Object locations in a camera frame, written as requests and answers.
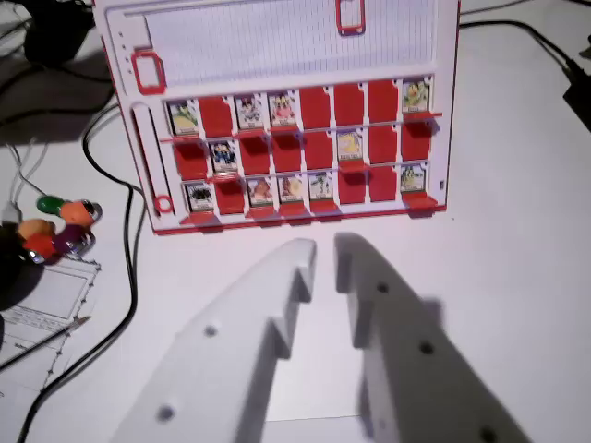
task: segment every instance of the black object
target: black object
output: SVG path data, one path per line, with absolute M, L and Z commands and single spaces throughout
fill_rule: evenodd
M 25 56 L 32 63 L 60 66 L 74 58 L 94 27 L 92 8 L 79 0 L 13 0 L 32 17 L 25 36 Z
M 0 305 L 17 281 L 25 256 L 15 230 L 0 226 Z
M 575 2 L 582 5 L 588 4 L 586 1 Z M 562 71 L 566 77 L 571 81 L 571 87 L 564 94 L 564 100 L 571 106 L 574 113 L 581 119 L 583 124 L 591 131 L 591 76 L 565 53 L 555 43 L 551 42 L 547 37 L 542 35 L 538 30 L 531 27 L 527 23 L 516 20 L 480 20 L 460 23 L 460 29 L 477 28 L 480 26 L 491 25 L 508 25 L 514 26 L 521 30 L 525 30 L 531 35 L 537 43 L 539 43 L 545 50 L 551 49 L 558 57 L 564 60 L 564 64 L 553 58 L 562 67 Z
M 564 100 L 591 131 L 591 76 L 575 78 L 565 92 Z

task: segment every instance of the red plastic clip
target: red plastic clip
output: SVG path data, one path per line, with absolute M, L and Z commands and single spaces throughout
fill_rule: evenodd
M 341 3 L 343 0 L 336 1 L 336 27 L 341 35 L 361 34 L 366 30 L 366 2 L 365 0 L 357 0 L 359 2 L 359 14 L 361 17 L 360 23 L 356 25 L 343 26 L 341 21 Z
M 144 85 L 141 81 L 138 69 L 138 60 L 142 58 L 150 58 L 154 63 L 158 84 Z M 166 77 L 164 76 L 164 65 L 162 59 L 153 50 L 138 50 L 131 55 L 131 65 L 133 72 L 136 75 L 136 82 L 138 83 L 139 93 L 142 95 L 163 94 L 166 91 Z

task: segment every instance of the white table surface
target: white table surface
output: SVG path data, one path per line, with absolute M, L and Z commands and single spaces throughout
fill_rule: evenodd
M 559 0 L 465 19 L 476 18 L 524 20 L 573 57 L 591 32 L 591 9 Z M 87 44 L 99 44 L 96 31 Z M 591 72 L 591 63 L 575 58 Z M 294 237 L 318 242 L 317 279 L 312 303 L 300 310 L 293 358 L 276 373 L 268 419 L 279 422 L 268 425 L 265 443 L 309 435 L 363 441 L 354 419 L 287 421 L 356 415 L 360 353 L 350 345 L 346 302 L 333 283 L 332 237 L 342 231 L 364 235 L 419 294 L 439 301 L 453 343 L 533 441 L 591 441 L 591 134 L 562 99 L 567 87 L 522 31 L 463 30 L 447 212 L 165 237 L 145 223 L 136 318 L 45 403 L 28 441 L 108 441 L 175 333 L 234 277 Z M 120 120 L 91 150 L 111 173 L 138 181 Z M 76 168 L 68 170 L 64 158 Z M 2 204 L 13 172 L 8 150 L 0 149 Z M 52 144 L 33 181 L 104 209 L 89 255 L 103 265 L 93 289 L 97 304 L 76 337 L 82 354 L 129 304 L 121 241 L 126 191 L 90 167 L 79 141 Z M 27 218 L 41 215 L 35 198 L 26 188 L 20 199 Z

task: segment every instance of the white cable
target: white cable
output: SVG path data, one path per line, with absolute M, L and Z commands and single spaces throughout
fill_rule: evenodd
M 42 150 L 41 155 L 39 156 L 39 158 L 37 159 L 35 164 L 33 164 L 33 166 L 30 168 L 30 170 L 26 174 L 22 173 L 22 169 L 25 166 L 25 164 L 27 163 L 30 153 L 32 152 L 32 144 L 34 143 L 34 141 L 35 141 L 35 138 L 32 138 L 30 140 L 30 143 L 29 143 L 29 146 L 27 149 L 27 153 L 25 154 L 25 157 L 23 160 L 20 159 L 20 155 L 18 154 L 18 150 L 14 146 L 6 144 L 8 146 L 8 148 L 10 149 L 10 152 L 12 153 L 12 155 L 15 159 L 15 163 L 17 165 L 17 173 L 15 174 L 15 178 L 13 179 L 13 184 L 10 187 L 10 196 L 11 196 L 10 201 L 13 205 L 18 204 L 18 198 L 20 197 L 20 193 L 22 192 L 22 188 L 24 187 L 25 183 L 28 184 L 29 186 L 31 186 L 33 189 L 35 189 L 40 194 L 42 194 L 44 196 L 47 195 L 47 194 L 45 194 L 45 192 L 43 192 L 42 189 L 40 189 L 38 186 L 36 186 L 30 180 L 31 176 L 39 168 L 43 159 L 45 158 L 45 154 L 47 153 L 47 148 L 49 147 L 49 145 L 47 143 L 45 143 L 45 145 L 43 146 L 43 150 Z M 18 177 L 20 177 L 21 181 L 15 190 L 16 181 L 17 181 Z

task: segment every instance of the cartoon character picture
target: cartoon character picture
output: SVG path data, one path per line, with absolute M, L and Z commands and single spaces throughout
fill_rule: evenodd
M 296 124 L 296 99 L 286 91 L 269 94 L 269 110 L 271 111 L 271 125 L 285 126 Z
M 403 84 L 403 113 L 428 110 L 428 84 L 423 80 L 405 81 Z
M 302 179 L 300 175 L 284 175 L 277 177 L 279 200 L 282 203 L 302 201 Z
M 273 204 L 271 180 L 268 177 L 251 178 L 247 180 L 248 198 L 250 206 L 269 206 Z
M 235 148 L 228 141 L 213 141 L 209 143 L 211 163 L 216 173 L 228 173 L 238 170 Z
M 240 129 L 262 127 L 262 102 L 257 96 L 236 97 L 235 106 Z
M 310 200 L 332 198 L 332 173 L 308 174 L 308 187 L 310 189 Z
M 420 164 L 409 164 L 403 166 L 400 181 L 401 192 L 424 191 L 427 175 Z
M 191 212 L 202 210 L 213 210 L 213 201 L 211 199 L 211 190 L 203 182 L 185 184 L 185 193 L 187 194 L 188 208 Z
M 363 159 L 363 137 L 357 131 L 339 132 L 336 146 L 339 161 Z
M 197 134 L 199 129 L 196 100 L 179 100 L 166 104 L 171 126 L 176 136 Z

